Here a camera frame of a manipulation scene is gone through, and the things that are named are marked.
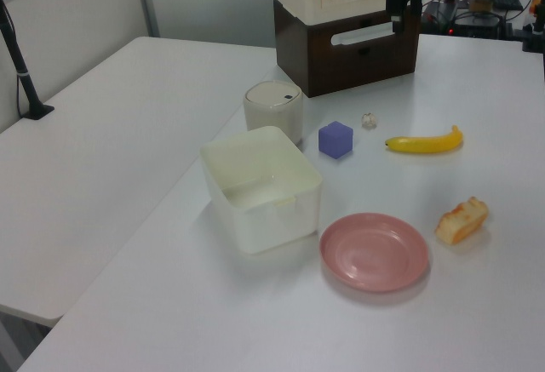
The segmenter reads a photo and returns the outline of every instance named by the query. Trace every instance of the black stand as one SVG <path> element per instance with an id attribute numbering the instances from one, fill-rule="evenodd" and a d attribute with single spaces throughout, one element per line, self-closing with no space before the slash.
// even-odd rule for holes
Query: black stand
<path id="1" fill-rule="evenodd" d="M 536 22 L 532 31 L 528 31 L 522 40 L 522 51 L 529 53 L 543 53 L 543 26 L 545 25 L 545 0 L 536 5 Z"/>
<path id="2" fill-rule="evenodd" d="M 37 97 L 34 84 L 32 84 L 31 76 L 28 74 L 28 70 L 26 69 L 23 54 L 21 54 L 19 45 L 17 44 L 14 30 L 9 23 L 8 14 L 6 13 L 3 0 L 0 0 L 0 29 L 2 30 L 3 39 L 8 46 L 11 60 L 14 62 L 15 70 L 17 71 L 17 75 L 19 76 L 20 82 L 25 90 L 26 98 L 28 99 L 28 112 L 22 117 L 38 120 L 52 112 L 54 108 L 52 106 L 42 104 L 40 99 Z"/>
<path id="3" fill-rule="evenodd" d="M 422 32 L 429 34 L 445 34 L 448 28 L 454 23 L 458 3 L 456 0 L 445 0 L 444 2 L 430 2 L 427 4 L 423 21 Z M 426 15 L 432 16 L 437 27 L 428 24 Z"/>

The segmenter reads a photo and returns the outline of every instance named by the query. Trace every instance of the floor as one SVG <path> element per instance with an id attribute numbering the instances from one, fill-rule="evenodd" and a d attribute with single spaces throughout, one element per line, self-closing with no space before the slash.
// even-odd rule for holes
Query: floor
<path id="1" fill-rule="evenodd" d="M 15 372 L 50 330 L 0 312 L 0 372 Z"/>

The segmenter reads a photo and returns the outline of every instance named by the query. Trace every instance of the white cup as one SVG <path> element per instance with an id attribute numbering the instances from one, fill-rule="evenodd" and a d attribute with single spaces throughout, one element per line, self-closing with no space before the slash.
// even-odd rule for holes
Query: white cup
<path id="1" fill-rule="evenodd" d="M 278 127 L 297 144 L 301 140 L 303 128 L 301 89 L 284 81 L 259 83 L 244 96 L 244 115 L 248 130 Z"/>

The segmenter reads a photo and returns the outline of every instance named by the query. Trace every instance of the wooden box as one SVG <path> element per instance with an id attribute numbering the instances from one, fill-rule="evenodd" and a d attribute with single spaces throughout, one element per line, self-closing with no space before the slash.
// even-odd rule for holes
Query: wooden box
<path id="1" fill-rule="evenodd" d="M 360 43 L 331 43 L 339 33 L 391 22 L 386 11 L 313 26 L 274 0 L 277 63 L 307 97 L 414 72 L 420 16 L 407 9 L 403 32 Z"/>

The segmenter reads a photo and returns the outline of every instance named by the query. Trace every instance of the plate rim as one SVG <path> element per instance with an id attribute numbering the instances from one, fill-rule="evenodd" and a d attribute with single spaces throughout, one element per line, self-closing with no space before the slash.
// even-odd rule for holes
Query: plate rim
<path id="1" fill-rule="evenodd" d="M 415 238 L 411 238 L 411 239 L 416 240 L 417 243 L 419 243 L 422 246 L 422 252 L 423 252 L 423 257 L 424 257 L 423 260 L 422 260 L 422 265 L 421 265 L 422 268 L 418 268 L 418 271 L 416 272 L 416 275 L 414 277 L 404 281 L 400 285 L 397 285 L 397 286 L 394 286 L 394 287 L 389 287 L 389 288 L 384 288 L 384 289 L 382 289 L 382 288 L 373 288 L 373 287 L 366 286 L 366 285 L 364 285 L 362 283 L 351 282 L 350 279 L 344 278 L 341 275 L 339 275 L 337 272 L 335 272 L 330 267 L 330 263 L 324 258 L 325 245 L 332 238 L 331 234 L 329 234 L 328 231 L 333 226 L 337 225 L 339 222 L 342 222 L 342 221 L 347 220 L 348 218 L 351 218 L 351 217 L 354 217 L 354 216 L 382 217 L 382 218 L 387 218 L 388 220 L 393 220 L 394 222 L 398 222 L 398 223 L 402 224 L 403 226 L 408 226 L 414 232 L 414 236 L 416 236 Z M 328 271 L 331 274 L 333 274 L 335 276 L 336 279 L 340 280 L 345 285 L 348 285 L 349 287 L 352 287 L 353 289 L 359 289 L 359 290 L 368 291 L 368 292 L 376 292 L 376 293 L 385 292 L 386 293 L 386 292 L 395 291 L 395 290 L 399 290 L 399 289 L 403 289 L 405 287 L 408 287 L 409 285 L 413 284 L 416 280 L 418 280 L 429 266 L 429 251 L 428 251 L 426 240 L 421 235 L 421 233 L 419 231 L 417 231 L 417 229 L 415 229 L 415 227 L 413 227 L 407 221 L 401 220 L 398 217 L 395 217 L 395 216 L 392 216 L 392 215 L 386 215 L 386 214 L 383 214 L 383 213 L 375 213 L 375 212 L 353 213 L 353 214 L 350 214 L 350 215 L 342 216 L 339 219 L 333 221 L 322 232 L 322 236 L 320 237 L 320 241 L 319 241 L 319 250 L 320 250 L 320 256 L 321 256 L 321 259 L 322 259 L 321 260 L 322 264 L 328 269 Z"/>

